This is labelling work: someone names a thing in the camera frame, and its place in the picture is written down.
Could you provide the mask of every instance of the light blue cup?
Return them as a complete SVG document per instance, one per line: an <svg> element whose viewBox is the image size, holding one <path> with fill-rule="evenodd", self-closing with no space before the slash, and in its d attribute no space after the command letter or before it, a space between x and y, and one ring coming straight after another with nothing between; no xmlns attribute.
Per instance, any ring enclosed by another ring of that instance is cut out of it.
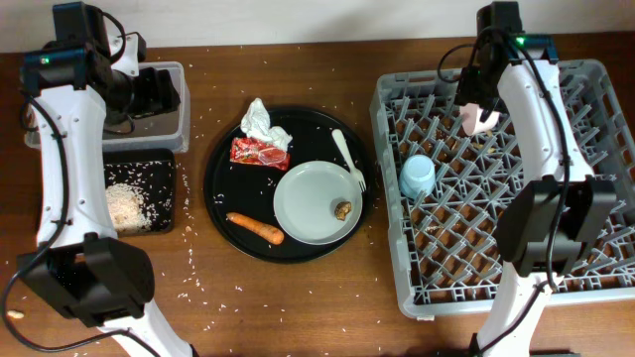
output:
<svg viewBox="0 0 635 357"><path fill-rule="evenodd" d="M423 155L415 155L404 164L399 175L399 189L406 197L417 199L423 191L429 195L435 188L435 163Z"/></svg>

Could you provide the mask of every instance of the white plate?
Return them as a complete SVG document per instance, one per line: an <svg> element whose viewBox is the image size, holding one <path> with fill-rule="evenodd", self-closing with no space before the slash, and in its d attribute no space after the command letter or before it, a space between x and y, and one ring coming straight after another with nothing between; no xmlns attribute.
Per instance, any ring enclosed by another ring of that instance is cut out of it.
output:
<svg viewBox="0 0 635 357"><path fill-rule="evenodd" d="M349 201L344 221L335 218L338 203ZM286 173L274 194L274 212L282 229L307 244L329 244L350 232L361 216L359 184L342 167L309 162Z"/></svg>

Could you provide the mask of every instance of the black tray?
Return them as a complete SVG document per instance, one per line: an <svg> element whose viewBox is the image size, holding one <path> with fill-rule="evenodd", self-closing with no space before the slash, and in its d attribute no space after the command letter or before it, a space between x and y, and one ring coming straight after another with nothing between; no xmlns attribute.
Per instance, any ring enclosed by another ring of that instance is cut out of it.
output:
<svg viewBox="0 0 635 357"><path fill-rule="evenodd" d="M332 129L342 131L350 156L366 179L367 189L362 193L364 206L359 222L344 238L331 244L309 245L285 234L284 242L275 246L249 230L227 221L225 218L228 212L237 212L280 228L274 216L273 201L276 185L286 172L230 163L232 140L245 136L240 127L225 135L207 164L203 183L207 212L218 231L240 251L275 263L306 262L340 247L362 224L372 197L373 168L359 138L339 120L307 108L271 109L269 115L272 126L283 127L294 138L288 150L291 155L289 170L311 161L327 161L348 170L330 135Z"/></svg>
<svg viewBox="0 0 635 357"><path fill-rule="evenodd" d="M138 182L135 185L143 188L144 192L147 193L144 196L144 205L154 203L158 214L152 219L149 231L118 233L120 237L168 233L172 230L177 183L175 155L172 151L150 149L104 153L103 165L106 188L116 182L131 183L137 174L141 174L140 178L143 178L144 182Z"/></svg>

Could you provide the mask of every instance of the gray plastic container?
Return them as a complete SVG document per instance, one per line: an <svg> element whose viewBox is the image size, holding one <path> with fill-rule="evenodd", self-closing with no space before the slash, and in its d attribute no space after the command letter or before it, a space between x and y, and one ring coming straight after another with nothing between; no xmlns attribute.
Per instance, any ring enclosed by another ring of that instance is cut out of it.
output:
<svg viewBox="0 0 635 357"><path fill-rule="evenodd" d="M560 68L575 139L596 175L613 181L618 203L589 259L574 266L550 305L635 298L633 138L599 61L563 61ZM523 187L509 116L491 132L468 137L455 91L435 71L387 74L370 106L398 304L421 320L491 308L502 271L491 233ZM433 159L437 182L430 196L413 200L399 191L398 176L415 154Z"/></svg>
<svg viewBox="0 0 635 357"><path fill-rule="evenodd" d="M172 83L181 97L179 110L172 113L155 115L135 120L136 129L126 136L103 134L102 148L104 152L169 149L175 154L186 153L190 147L190 90L186 84L183 66L175 61L143 62L139 68L153 67L167 69ZM108 127L109 130L127 132L128 123ZM40 149L40 133L27 133L25 143L34 149Z"/></svg>

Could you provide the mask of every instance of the fork handle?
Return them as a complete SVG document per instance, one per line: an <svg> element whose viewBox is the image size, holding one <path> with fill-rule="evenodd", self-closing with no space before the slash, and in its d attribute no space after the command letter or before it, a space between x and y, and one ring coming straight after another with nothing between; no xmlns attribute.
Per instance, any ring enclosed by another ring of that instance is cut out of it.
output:
<svg viewBox="0 0 635 357"><path fill-rule="evenodd" d="M355 165L353 164L353 160L350 157L350 153L348 152L348 146L346 145L346 140L344 139L344 135L341 133L341 130L335 129L331 132L333 136L333 140L335 141L335 145L341 152L341 155L344 157L346 164L348 165L348 170L353 172L355 169Z"/></svg>

